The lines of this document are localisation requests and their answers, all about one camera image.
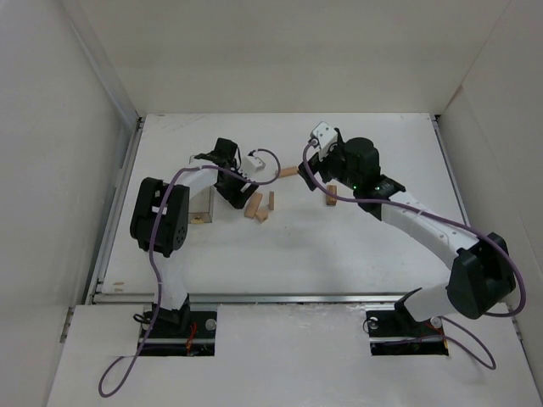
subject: small wooden block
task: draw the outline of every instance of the small wooden block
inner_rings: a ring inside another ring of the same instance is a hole
[[[261,200],[262,194],[260,192],[254,192],[253,195],[251,195],[251,198],[249,199],[249,204],[247,205],[247,209],[245,210],[246,218],[255,218],[255,214],[258,210]]]
[[[279,178],[284,178],[285,176],[296,176],[298,175],[298,167],[288,167],[283,168],[279,173]]]
[[[268,196],[268,209],[269,210],[275,209],[275,193],[273,191],[271,191],[270,195]]]
[[[338,194],[338,186],[337,185],[327,185],[326,187],[327,191],[328,192],[331,192],[335,195]],[[332,198],[330,196],[326,196],[326,205],[328,206],[336,206],[336,203],[338,202],[338,200],[336,198]]]
[[[267,210],[265,210],[265,209],[258,209],[258,210],[256,211],[255,217],[256,217],[256,219],[257,219],[260,223],[262,223],[262,222],[264,222],[264,220],[268,219],[268,215],[269,215],[269,214],[268,214],[268,211],[267,211]]]

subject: white tabletop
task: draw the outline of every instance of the white tabletop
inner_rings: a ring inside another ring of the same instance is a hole
[[[169,181],[217,137],[275,151],[284,167],[301,162],[310,131],[320,122],[345,139],[366,137],[380,152],[385,175],[405,185],[434,211],[461,219],[445,161],[428,114],[167,114],[147,116],[116,232],[103,293],[152,293],[147,255],[130,237],[140,182]],[[265,174],[274,163],[264,154]],[[217,193],[213,223],[191,225],[179,262],[191,293],[397,293],[448,280],[448,270],[426,248],[375,220],[357,205],[327,207],[299,176],[260,187],[275,191],[276,210],[264,224],[244,218]],[[339,186],[339,193],[350,191]]]
[[[141,308],[76,308],[48,407],[541,406],[509,319],[451,317],[494,353],[497,370],[488,371],[453,344],[448,357],[371,356],[364,312],[345,304],[221,306],[216,356],[140,358],[125,386],[101,399],[106,367],[136,348]],[[455,327],[445,332],[485,358]],[[106,391],[128,362],[110,372]]]

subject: white wall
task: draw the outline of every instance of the white wall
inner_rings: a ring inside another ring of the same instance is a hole
[[[442,113],[510,0],[65,1],[143,115]]]
[[[0,0],[1,405],[39,406],[81,294],[120,122],[55,0]]]
[[[543,392],[543,2],[513,0],[440,120],[470,221],[495,230],[523,272],[518,317]]]

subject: screw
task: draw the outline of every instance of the screw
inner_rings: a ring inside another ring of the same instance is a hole
[[[376,316],[372,316],[369,320],[367,320],[367,327],[375,330],[379,328],[378,322],[379,322],[378,318]]]
[[[205,322],[205,329],[207,329],[208,331],[214,331],[216,328],[217,328],[217,321],[215,321],[214,319],[209,318]]]
[[[443,326],[443,322],[441,322],[441,318],[439,318],[438,316],[433,316],[432,318],[430,318],[430,324],[432,324],[434,328],[438,329]]]

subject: purple cable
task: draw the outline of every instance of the purple cable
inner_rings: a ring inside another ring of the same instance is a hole
[[[154,276],[156,277],[157,291],[158,291],[157,300],[156,300],[156,307],[154,307],[153,317],[151,318],[151,321],[149,322],[149,325],[148,325],[147,331],[145,332],[145,335],[143,335],[142,341],[140,342],[139,346],[137,347],[136,353],[132,357],[132,362],[130,362],[130,364],[128,365],[128,368],[126,369],[125,375],[122,377],[122,379],[120,380],[117,387],[114,388],[111,392],[105,393],[104,390],[103,390],[104,380],[105,380],[106,376],[108,375],[108,373],[111,371],[111,369],[113,369],[113,367],[115,365],[117,365],[124,358],[128,358],[130,356],[120,356],[117,359],[115,359],[113,361],[113,363],[111,365],[109,365],[109,367],[105,370],[102,377],[100,377],[100,382],[98,383],[98,392],[99,392],[99,394],[100,394],[100,396],[102,398],[106,399],[108,397],[113,396],[125,384],[126,379],[130,375],[130,372],[132,371],[132,368],[134,367],[134,364],[136,363],[137,358],[139,357],[140,353],[142,353],[143,346],[145,346],[145,343],[147,342],[147,339],[149,338],[149,335],[151,334],[151,331],[153,330],[154,323],[156,322],[156,320],[159,317],[160,304],[162,303],[162,277],[160,276],[159,268],[157,267],[156,263],[154,262],[154,251],[153,251],[152,248],[154,248],[154,243],[156,241],[156,235],[157,235],[157,232],[159,230],[160,217],[164,213],[166,202],[168,202],[168,198],[170,197],[171,191],[172,191],[173,187],[175,186],[177,179],[184,172],[195,172],[195,171],[200,171],[200,170],[218,170],[220,172],[224,172],[225,174],[233,176],[234,178],[238,178],[241,181],[248,182],[249,184],[252,184],[252,185],[258,185],[258,186],[269,185],[272,182],[274,182],[277,178],[279,178],[279,173],[281,172],[281,163],[279,162],[278,156],[276,156],[275,153],[273,153],[271,150],[268,150],[267,148],[258,148],[256,150],[251,151],[249,153],[249,155],[251,155],[253,153],[257,153],[259,151],[261,151],[263,153],[270,154],[273,157],[273,159],[275,159],[275,161],[277,163],[277,173],[269,181],[257,182],[257,181],[247,180],[246,178],[243,178],[242,176],[239,176],[238,174],[236,174],[233,171],[230,171],[230,170],[227,170],[227,169],[224,169],[224,168],[221,168],[221,167],[217,167],[216,165],[202,165],[200,167],[181,168],[173,176],[173,178],[171,179],[170,185],[168,185],[168,187],[166,188],[166,191],[164,192],[164,197],[162,198],[162,201],[160,202],[159,211],[157,212],[156,218],[154,219],[153,229],[151,230],[151,238],[149,239],[149,251],[148,251],[149,263],[151,264],[151,267],[153,268]]]
[[[481,239],[484,242],[488,243],[496,252],[498,252],[498,254],[511,267],[512,272],[515,275],[515,278],[517,279],[517,282],[518,282],[518,291],[520,292],[520,301],[518,302],[518,307],[516,309],[514,309],[513,311],[506,312],[505,314],[496,314],[494,312],[487,312],[485,315],[494,316],[494,317],[497,317],[497,318],[507,318],[507,317],[510,317],[510,316],[518,315],[524,309],[524,306],[526,305],[526,287],[524,286],[524,279],[523,279],[522,275],[520,274],[520,271],[518,270],[517,265],[515,265],[513,263],[511,257],[509,257],[509,254],[507,254],[505,252],[505,250],[503,250],[500,246],[498,246],[496,243],[494,243],[492,240],[490,240],[487,236],[485,236],[483,233],[481,233],[477,229],[472,228],[471,226],[467,226],[467,225],[464,225],[464,224],[462,224],[460,222],[455,222],[454,220],[449,220],[449,219],[443,218],[443,217],[438,216],[438,215],[430,214],[429,212],[424,212],[424,211],[421,212],[420,209],[414,208],[414,207],[406,205],[404,203],[391,202],[391,201],[387,201],[385,199],[345,198],[345,197],[340,197],[339,195],[336,195],[335,193],[329,192],[315,178],[315,176],[311,172],[311,168],[310,168],[309,163],[307,161],[307,152],[309,151],[309,149],[311,147],[315,147],[312,140],[307,144],[307,146],[305,146],[304,153],[303,153],[303,156],[302,156],[302,159],[304,161],[305,171],[307,172],[307,175],[313,181],[315,186],[317,188],[319,188],[321,191],[323,191],[325,194],[327,194],[329,197],[335,198],[338,201],[351,202],[351,203],[354,203],[354,204],[358,204],[358,203],[359,204],[363,204],[363,203],[364,204],[382,204],[382,205],[390,205],[390,206],[395,206],[395,207],[398,207],[398,208],[406,209],[406,210],[409,210],[411,212],[415,212],[417,214],[420,214],[422,216],[426,216],[429,219],[437,220],[438,222],[446,223],[448,225],[455,226],[455,227],[457,227],[459,229],[463,229],[464,231],[469,231],[473,235],[477,236],[479,239]]]
[[[393,341],[393,342],[387,342],[386,344],[387,345],[403,345],[403,344],[407,344],[407,343],[417,343],[417,342],[424,342],[425,340],[427,339],[435,339],[435,338],[440,338],[440,339],[446,339],[447,341],[450,341],[450,342],[453,342],[455,343],[459,348],[461,348],[464,352],[466,352],[467,354],[469,354],[472,358],[474,358],[475,360],[477,360],[482,366],[486,367],[487,369],[490,369],[491,371],[495,371],[495,368],[496,368],[496,364],[495,364],[495,360],[494,360],[494,356],[492,356],[492,353],[489,351],[489,349],[486,347],[486,345],[483,343],[483,341],[481,341],[478,337],[475,336],[474,333],[470,332],[468,329],[464,328],[463,326],[461,326],[460,324],[450,320],[449,318],[445,317],[445,316],[441,316],[441,318],[447,322],[449,322],[450,324],[456,326],[457,328],[463,330],[467,335],[469,335],[470,337],[473,338],[473,340],[475,340],[475,342],[477,342],[479,344],[479,346],[483,349],[483,351],[485,351],[485,353],[488,355],[489,359],[490,359],[490,365],[488,363],[486,363],[484,360],[482,360],[481,358],[479,358],[474,352],[472,352],[471,350],[469,350],[465,345],[462,345],[459,341],[457,341],[455,338],[453,337],[448,337],[446,335],[428,335],[426,337],[415,337],[414,339],[404,339],[403,341]]]

